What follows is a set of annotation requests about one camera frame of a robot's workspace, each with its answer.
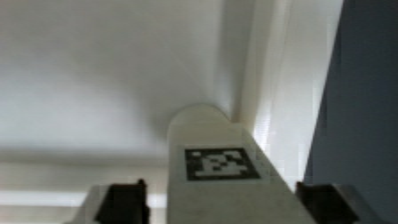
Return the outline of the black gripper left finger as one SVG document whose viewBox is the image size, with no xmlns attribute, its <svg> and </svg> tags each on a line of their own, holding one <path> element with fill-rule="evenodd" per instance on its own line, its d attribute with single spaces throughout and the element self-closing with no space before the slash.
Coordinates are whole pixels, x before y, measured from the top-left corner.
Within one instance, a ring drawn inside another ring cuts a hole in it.
<svg viewBox="0 0 398 224">
<path fill-rule="evenodd" d="M 93 216 L 99 224 L 149 224 L 147 185 L 111 184 L 99 211 Z"/>
</svg>

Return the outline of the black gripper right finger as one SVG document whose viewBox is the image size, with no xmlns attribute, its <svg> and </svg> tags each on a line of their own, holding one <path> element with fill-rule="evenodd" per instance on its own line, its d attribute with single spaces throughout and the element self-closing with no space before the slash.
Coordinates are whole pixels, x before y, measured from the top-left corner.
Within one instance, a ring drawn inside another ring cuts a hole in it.
<svg viewBox="0 0 398 224">
<path fill-rule="evenodd" d="M 316 224 L 353 224 L 358 216 L 330 184 L 296 183 L 296 198 L 316 221 Z"/>
</svg>

